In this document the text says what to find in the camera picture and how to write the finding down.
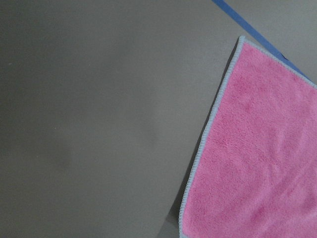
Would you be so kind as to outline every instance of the gray surface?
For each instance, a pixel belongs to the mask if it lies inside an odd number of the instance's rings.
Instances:
[[[315,2],[229,2],[316,78]],[[247,34],[209,0],[0,4],[0,237],[155,237]]]

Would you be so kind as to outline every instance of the pink towel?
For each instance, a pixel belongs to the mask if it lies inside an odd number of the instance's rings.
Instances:
[[[239,38],[183,197],[181,238],[317,238],[317,87]]]

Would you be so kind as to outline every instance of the towel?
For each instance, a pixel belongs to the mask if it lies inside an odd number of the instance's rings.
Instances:
[[[317,238],[317,86],[240,37],[184,193],[181,238]]]

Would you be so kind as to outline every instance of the blue line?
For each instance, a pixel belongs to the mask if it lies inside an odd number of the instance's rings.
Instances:
[[[277,57],[280,61],[299,72],[301,75],[307,78],[303,72],[301,72],[291,61],[272,45],[263,35],[261,35],[256,29],[254,29],[245,19],[243,19],[232,7],[230,7],[223,0],[212,0],[217,4],[227,15],[229,15],[235,22],[237,22],[244,30],[246,30],[254,39],[256,39],[264,48],[266,48],[272,55]]]

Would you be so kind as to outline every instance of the pink cloth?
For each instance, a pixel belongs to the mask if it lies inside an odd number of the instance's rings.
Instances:
[[[239,44],[184,196],[181,237],[317,238],[316,86]]]

